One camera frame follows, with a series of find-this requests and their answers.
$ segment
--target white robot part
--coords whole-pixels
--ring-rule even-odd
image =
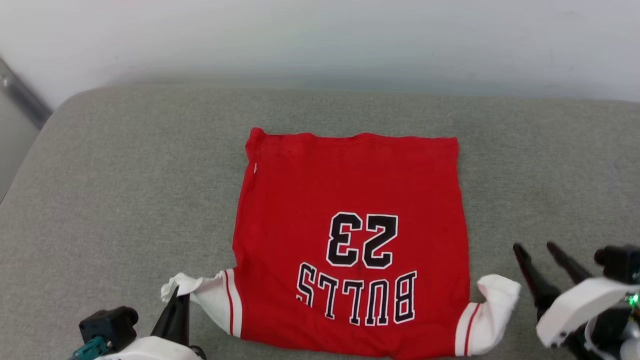
[[[554,301],[536,326],[538,337],[545,347],[559,346],[582,324],[639,290],[640,285],[623,284],[605,277],[586,279]]]
[[[190,348],[157,336],[134,340],[129,346],[115,354],[104,355],[96,360],[202,360]]]

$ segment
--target gray table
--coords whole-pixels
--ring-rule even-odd
[[[553,240],[592,265],[640,238],[640,104],[205,86],[79,94],[55,112],[0,205],[0,358],[66,359],[78,322],[122,304],[146,336],[179,271],[234,266],[231,239],[253,126],[323,136],[457,136],[471,279],[524,283],[522,242],[558,285]],[[534,331],[526,289],[485,359],[566,359]],[[481,301],[472,287],[472,300]],[[232,338],[197,306],[191,339],[209,359],[342,359]]]

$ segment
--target t-shirt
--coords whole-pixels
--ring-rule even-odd
[[[520,287],[490,275],[498,306],[469,302],[457,139],[255,128],[246,151],[237,266],[164,297],[179,284],[228,333],[283,348],[423,359],[500,340]]]

